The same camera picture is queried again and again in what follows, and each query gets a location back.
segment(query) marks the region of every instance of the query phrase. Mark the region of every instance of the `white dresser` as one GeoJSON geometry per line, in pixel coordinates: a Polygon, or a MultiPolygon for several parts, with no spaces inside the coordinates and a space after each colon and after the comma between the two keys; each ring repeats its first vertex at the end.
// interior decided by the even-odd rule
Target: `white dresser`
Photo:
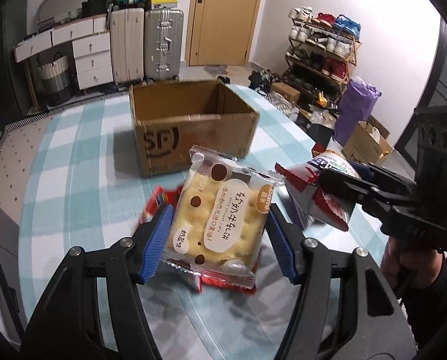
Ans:
{"type": "Polygon", "coordinates": [[[74,40],[72,46],[80,89],[114,80],[109,31],[74,40]]]}
{"type": "Polygon", "coordinates": [[[111,83],[114,80],[107,15],[72,21],[39,33],[15,47],[15,61],[25,61],[27,83],[35,105],[37,99],[27,59],[65,42],[72,42],[80,89],[111,83]]]}

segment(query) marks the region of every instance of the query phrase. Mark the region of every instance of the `purple bag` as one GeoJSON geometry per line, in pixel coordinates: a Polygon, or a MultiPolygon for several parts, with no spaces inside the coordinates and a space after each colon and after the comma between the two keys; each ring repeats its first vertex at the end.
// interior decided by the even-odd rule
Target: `purple bag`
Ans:
{"type": "Polygon", "coordinates": [[[360,120],[367,120],[377,99],[382,95],[360,77],[351,79],[339,102],[340,116],[335,123],[335,140],[345,145],[360,120]]]}

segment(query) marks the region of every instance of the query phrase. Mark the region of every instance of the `shoe rack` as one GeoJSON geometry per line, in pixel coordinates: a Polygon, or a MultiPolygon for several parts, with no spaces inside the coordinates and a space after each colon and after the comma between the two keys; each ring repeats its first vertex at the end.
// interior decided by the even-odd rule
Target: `shoe rack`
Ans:
{"type": "Polygon", "coordinates": [[[340,96],[336,101],[338,103],[340,98],[342,97],[342,94],[345,91],[345,88],[347,87],[347,84],[350,81],[350,78],[351,78],[354,68],[357,66],[357,51],[359,50],[362,43],[360,41],[358,41],[357,39],[355,39],[355,37],[350,35],[349,33],[337,31],[334,28],[330,28],[330,27],[312,23],[312,22],[302,21],[299,19],[292,19],[292,21],[293,21],[294,26],[303,27],[304,25],[306,25],[314,30],[321,31],[321,32],[325,33],[326,35],[334,35],[337,40],[344,38],[344,39],[350,40],[352,42],[352,52],[350,53],[350,55],[347,58],[342,58],[339,55],[337,55],[333,52],[328,52],[326,49],[316,46],[310,42],[301,42],[300,40],[295,40],[290,37],[288,38],[290,45],[294,48],[300,46],[301,44],[305,45],[306,50],[309,51],[308,52],[309,55],[310,55],[311,51],[314,51],[317,54],[322,55],[324,57],[324,60],[325,60],[325,58],[331,58],[331,59],[335,59],[336,61],[345,63],[345,66],[347,68],[347,75],[343,78],[342,81],[339,81],[337,79],[332,78],[331,76],[327,76],[327,75],[323,74],[321,71],[318,71],[318,70],[312,68],[311,66],[303,63],[300,60],[294,59],[293,57],[289,57],[286,55],[284,56],[285,61],[287,62],[287,65],[289,66],[289,69],[291,69],[293,65],[299,65],[299,66],[302,66],[303,68],[313,72],[314,74],[321,76],[321,77],[325,78],[326,80],[329,80],[330,82],[336,84],[340,90],[340,96]]]}

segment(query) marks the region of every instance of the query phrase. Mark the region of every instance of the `cracker package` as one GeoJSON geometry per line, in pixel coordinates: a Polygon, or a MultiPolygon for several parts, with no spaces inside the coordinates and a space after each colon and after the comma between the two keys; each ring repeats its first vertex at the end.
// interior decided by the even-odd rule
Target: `cracker package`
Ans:
{"type": "Polygon", "coordinates": [[[253,288],[273,189],[283,178],[201,147],[190,156],[162,259],[195,275],[253,288]]]}

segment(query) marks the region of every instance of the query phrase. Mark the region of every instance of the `blue shoe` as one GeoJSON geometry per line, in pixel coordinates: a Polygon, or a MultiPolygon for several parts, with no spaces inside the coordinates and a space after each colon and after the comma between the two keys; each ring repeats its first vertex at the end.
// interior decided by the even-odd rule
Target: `blue shoe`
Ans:
{"type": "Polygon", "coordinates": [[[355,39],[359,40],[360,30],[362,29],[360,24],[354,22],[345,15],[339,16],[339,23],[342,25],[343,32],[346,32],[352,35],[355,39]]]}
{"type": "Polygon", "coordinates": [[[347,23],[348,17],[345,15],[338,15],[337,19],[335,19],[335,23],[332,24],[332,28],[334,30],[340,31],[347,23]]]}

